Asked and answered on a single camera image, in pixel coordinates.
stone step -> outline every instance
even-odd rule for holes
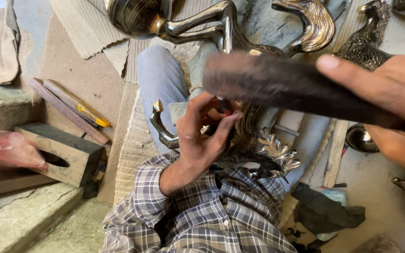
[[[81,202],[82,193],[83,188],[57,183],[0,198],[0,253],[24,252]]]

yellow paint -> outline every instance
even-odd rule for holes
[[[91,119],[96,124],[102,127],[110,127],[110,123],[98,112],[93,110],[93,108],[90,107],[87,103],[83,102],[82,104],[76,104],[75,109],[87,118]]]

black cloth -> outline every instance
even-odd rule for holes
[[[365,221],[364,207],[343,207],[322,193],[299,183],[292,196],[299,200],[295,222],[301,222],[313,234],[324,234],[344,228],[355,228]]]

fingernail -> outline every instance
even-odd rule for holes
[[[333,69],[340,65],[340,59],[332,55],[321,55],[317,61],[316,66],[318,69]]]

wooden plank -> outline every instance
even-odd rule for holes
[[[81,118],[77,113],[73,112],[64,102],[62,102],[57,96],[55,96],[51,91],[46,89],[43,82],[37,78],[32,78],[29,81],[29,85],[34,89],[34,91],[40,95],[45,101],[51,103],[59,112],[69,118],[76,126],[84,130],[90,137],[95,139],[101,144],[106,144],[109,142],[109,137],[107,137],[101,130],[95,128],[89,124],[85,119]]]
[[[93,109],[93,107],[89,106],[82,99],[76,97],[76,95],[61,86],[59,83],[50,79],[45,79],[43,81],[43,86],[58,96],[62,101],[64,101],[64,103],[73,107],[76,111],[96,124],[102,127],[110,127],[109,122],[101,114],[99,114],[99,112]]]
[[[56,180],[81,187],[92,179],[104,147],[43,123],[15,127],[32,141],[48,164],[46,171],[30,169]]]
[[[332,188],[337,179],[338,169],[340,168],[341,153],[345,145],[346,131],[348,130],[348,121],[337,120],[332,134],[332,146],[329,152],[328,164],[324,172],[323,186]]]
[[[55,182],[45,175],[27,175],[0,181],[0,194]]]

